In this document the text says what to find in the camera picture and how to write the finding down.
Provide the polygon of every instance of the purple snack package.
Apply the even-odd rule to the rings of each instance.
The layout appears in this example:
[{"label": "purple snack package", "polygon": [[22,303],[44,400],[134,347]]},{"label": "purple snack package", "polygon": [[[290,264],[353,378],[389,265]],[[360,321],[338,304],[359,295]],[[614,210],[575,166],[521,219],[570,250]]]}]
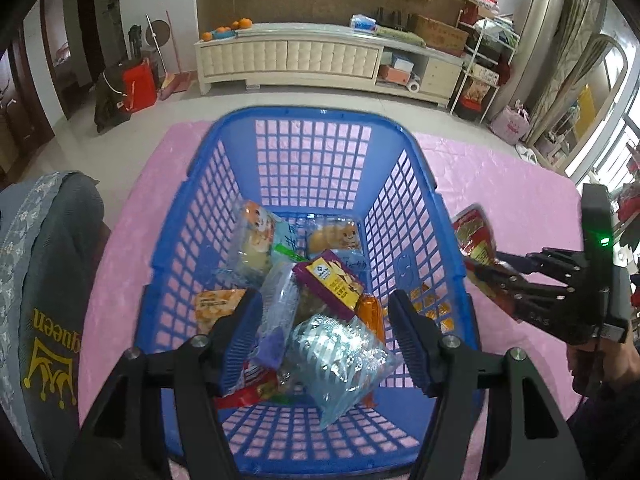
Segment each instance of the purple snack package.
[{"label": "purple snack package", "polygon": [[293,268],[298,281],[326,303],[332,314],[350,321],[364,285],[344,262],[327,249],[310,262]]}]

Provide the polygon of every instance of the tile floor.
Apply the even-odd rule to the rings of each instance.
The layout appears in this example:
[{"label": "tile floor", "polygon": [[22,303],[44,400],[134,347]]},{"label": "tile floor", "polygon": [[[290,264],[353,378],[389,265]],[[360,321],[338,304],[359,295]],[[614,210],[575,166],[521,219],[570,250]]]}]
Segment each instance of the tile floor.
[{"label": "tile floor", "polygon": [[244,83],[234,82],[217,85],[202,97],[197,85],[192,85],[189,91],[158,102],[101,135],[95,129],[94,103],[89,99],[55,132],[56,138],[44,146],[24,177],[57,170],[79,170],[99,180],[98,190],[105,203],[105,223],[111,228],[136,177],[171,124],[214,121],[247,106],[306,105],[373,112],[397,121],[411,132],[482,144],[517,156],[513,147],[484,127],[452,117],[423,102],[378,97],[367,92],[296,87],[263,87],[247,92]]}]

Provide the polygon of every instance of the white cabinet drawer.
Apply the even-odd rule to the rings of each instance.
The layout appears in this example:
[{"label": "white cabinet drawer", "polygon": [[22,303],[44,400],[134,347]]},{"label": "white cabinet drawer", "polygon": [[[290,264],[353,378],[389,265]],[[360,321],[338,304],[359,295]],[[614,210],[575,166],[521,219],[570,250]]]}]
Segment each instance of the white cabinet drawer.
[{"label": "white cabinet drawer", "polygon": [[420,82],[420,92],[450,96],[461,70],[461,66],[431,58]]},{"label": "white cabinet drawer", "polygon": [[379,50],[327,41],[288,41],[287,70],[371,78]]},{"label": "white cabinet drawer", "polygon": [[286,70],[286,41],[238,41],[200,49],[205,76]]}]

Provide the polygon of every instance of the crown logo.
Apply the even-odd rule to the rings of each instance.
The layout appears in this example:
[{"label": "crown logo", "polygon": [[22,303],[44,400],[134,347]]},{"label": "crown logo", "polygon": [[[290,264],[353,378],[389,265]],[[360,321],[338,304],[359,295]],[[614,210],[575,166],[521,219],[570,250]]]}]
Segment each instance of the crown logo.
[{"label": "crown logo", "polygon": [[36,370],[40,370],[42,377],[42,389],[40,391],[40,399],[47,400],[47,389],[50,393],[55,394],[58,390],[58,406],[61,410],[65,409],[64,391],[65,387],[69,387],[71,393],[71,404],[76,405],[76,395],[74,393],[74,385],[71,380],[73,374],[73,361],[71,358],[60,357],[49,350],[43,343],[35,338],[33,343],[33,352],[31,353],[31,363],[29,365],[29,373],[24,378],[24,387],[31,388],[31,378]]}]

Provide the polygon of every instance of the metal screw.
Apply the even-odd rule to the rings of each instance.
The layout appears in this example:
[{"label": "metal screw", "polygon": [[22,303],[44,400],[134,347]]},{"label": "metal screw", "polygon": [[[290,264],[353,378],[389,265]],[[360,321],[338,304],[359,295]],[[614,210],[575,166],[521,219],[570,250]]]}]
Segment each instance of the metal screw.
[{"label": "metal screw", "polygon": [[458,348],[460,346],[460,338],[457,335],[446,335],[442,338],[442,344],[447,348]]},{"label": "metal screw", "polygon": [[132,346],[131,348],[127,348],[124,351],[124,357],[126,357],[129,361],[133,361],[133,359],[137,359],[140,357],[140,348],[136,348]]},{"label": "metal screw", "polygon": [[516,361],[524,361],[527,358],[527,353],[517,346],[509,350],[509,355]]},{"label": "metal screw", "polygon": [[195,348],[204,348],[207,345],[209,338],[207,336],[200,334],[196,337],[191,338],[191,346]]}]

